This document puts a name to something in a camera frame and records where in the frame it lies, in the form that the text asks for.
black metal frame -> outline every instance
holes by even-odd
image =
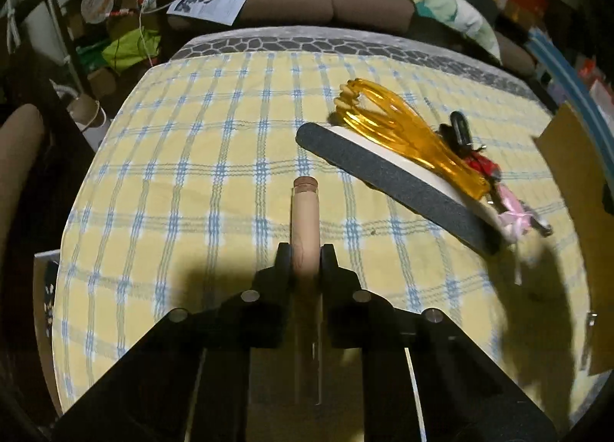
[[[429,442],[557,440],[550,420],[440,310],[406,312],[362,290],[332,245],[320,252],[319,282],[332,346],[361,349],[366,440],[421,440],[406,349]],[[250,350],[280,346],[292,286],[291,247],[281,243],[274,266],[254,277],[256,300],[237,294],[215,310],[171,310],[60,418],[52,440],[183,440],[195,388],[190,439],[245,440]]]

orange plastic whisk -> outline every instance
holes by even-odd
[[[490,190],[487,180],[456,156],[397,94],[361,78],[348,80],[341,90],[335,99],[337,113],[360,135],[437,173],[474,200]],[[361,95],[377,108],[361,107]]]

gray emery board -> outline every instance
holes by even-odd
[[[479,253],[492,255],[501,234],[466,206],[368,149],[315,123],[299,127],[297,144],[428,218]]]

metal bolt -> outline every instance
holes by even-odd
[[[367,303],[371,300],[371,294],[366,290],[358,290],[352,294],[352,298],[357,303]]]
[[[423,312],[423,316],[429,322],[438,323],[443,321],[443,312],[439,309],[426,309]]]
[[[189,312],[185,309],[173,309],[168,313],[168,320],[171,322],[182,322],[189,316]]]
[[[260,298],[260,294],[256,290],[246,290],[241,294],[241,300],[245,303],[252,303]]]

bed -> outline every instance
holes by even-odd
[[[372,79],[437,127],[460,110],[503,181],[554,234],[484,258],[295,142],[328,125],[339,85]],[[64,231],[53,318],[68,409],[168,310],[249,288],[289,239],[299,175],[320,186],[322,243],[395,306],[439,307],[561,432],[606,375],[578,370],[588,291],[578,239],[533,138],[550,114],[519,79],[445,49],[323,27],[234,30],[193,39],[149,70],[114,119]]]

